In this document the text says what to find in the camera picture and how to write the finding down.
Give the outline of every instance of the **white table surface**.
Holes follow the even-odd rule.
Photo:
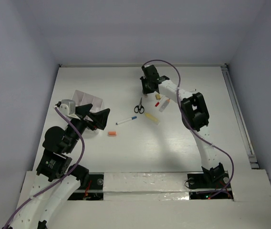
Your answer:
[[[160,75],[166,75],[177,83],[173,69],[157,69]],[[165,200],[156,196],[156,188],[158,193],[170,191],[169,196],[172,193],[188,197],[188,190],[183,187],[183,181],[179,182],[184,176],[182,173],[160,175],[153,172],[201,171],[201,164],[195,141],[182,125],[174,102],[160,113],[154,107],[154,95],[143,98],[146,111],[159,118],[160,125],[150,122],[143,114],[138,114],[138,118],[131,122],[115,125],[117,121],[135,115],[133,109],[142,92],[140,68],[60,68],[34,170],[43,154],[46,130],[54,125],[66,126],[54,111],[54,104],[71,98],[76,89],[93,94],[103,98],[105,107],[109,107],[111,112],[106,129],[96,137],[85,139],[86,150],[80,164],[90,172],[106,172],[104,188],[111,195],[106,194],[104,201],[67,201],[50,229],[271,229],[271,186],[264,170],[251,170],[220,68],[178,69],[182,76],[181,87],[186,90],[196,88],[205,97],[213,143],[226,150],[234,160],[235,176],[231,184],[235,201]],[[108,131],[116,131],[117,136],[108,137]],[[81,143],[78,143],[70,154],[73,162],[80,151]],[[231,174],[230,161],[222,153],[218,156]],[[35,172],[27,174],[20,203],[27,197],[34,176]],[[161,182],[160,176],[164,176],[167,182]],[[139,190],[151,192],[151,198],[141,195]],[[131,195],[122,195],[126,191]]]
[[[177,74],[171,67],[158,67],[160,75],[177,83]],[[250,170],[250,164],[231,105],[220,67],[179,67],[186,90],[197,89],[206,100],[210,113],[210,136],[213,143],[227,150],[236,170]],[[62,128],[66,123],[57,115],[53,106],[62,99],[70,99],[74,90],[80,90],[104,100],[110,108],[107,127],[99,135],[85,139],[85,154],[81,165],[91,172],[181,172],[201,171],[201,161],[195,140],[183,126],[178,106],[173,101],[164,112],[155,107],[155,95],[143,98],[145,111],[157,117],[155,125],[144,114],[137,119],[115,125],[116,122],[135,115],[134,106],[142,96],[140,67],[60,68],[46,116],[34,168],[43,154],[42,143],[47,129],[54,125]],[[108,137],[116,131],[116,137]],[[69,155],[75,162],[80,155],[78,143]],[[231,170],[228,158],[218,153],[225,169]]]

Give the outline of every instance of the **yellow object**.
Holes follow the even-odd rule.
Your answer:
[[[157,99],[157,100],[161,99],[160,94],[156,94],[156,99]]]
[[[115,137],[116,136],[116,131],[109,131],[108,136]]]
[[[151,121],[153,121],[155,124],[159,124],[160,123],[160,121],[159,121],[159,119],[157,119],[156,117],[154,117],[152,114],[150,114],[150,113],[145,113],[145,116],[147,117],[147,118],[149,118]]]

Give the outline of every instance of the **scissors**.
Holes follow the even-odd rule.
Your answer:
[[[135,106],[134,112],[135,112],[135,113],[143,114],[144,111],[145,111],[145,109],[144,109],[144,107],[142,106],[142,98],[141,98],[139,105]]]

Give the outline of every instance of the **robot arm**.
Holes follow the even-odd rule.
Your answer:
[[[158,92],[174,102],[181,104],[181,109],[188,120],[187,125],[183,119],[186,128],[191,127],[195,133],[200,131],[200,135],[209,141],[208,119],[209,113],[201,93],[192,94],[183,89],[179,89],[179,101],[177,101],[177,85],[168,77],[160,76],[154,65],[142,66],[144,77],[141,77],[143,93],[149,94]],[[216,183],[223,178],[225,172],[223,165],[217,158],[215,149],[199,139],[194,133],[200,157],[204,179],[207,183]]]
[[[86,128],[104,130],[110,113],[110,109],[91,113],[92,104],[76,107],[73,100],[62,100],[56,106],[62,114],[72,118],[71,123],[79,134]],[[30,201],[27,200],[27,204],[15,215],[9,229],[47,229],[69,196],[79,187],[86,187],[88,184],[89,170],[81,165],[77,165],[70,175],[66,174],[63,179],[72,161],[65,154],[71,153],[79,140],[74,129],[70,125],[66,129],[53,126],[46,131],[44,139],[42,146],[45,150],[30,192],[32,200],[28,199]],[[43,192],[50,185],[54,186]]]

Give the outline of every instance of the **gray wall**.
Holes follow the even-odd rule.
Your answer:
[[[58,65],[22,0],[0,0],[0,228],[32,169]]]
[[[265,0],[26,0],[59,63],[224,63]]]
[[[255,154],[271,179],[271,0],[241,43],[229,70]]]

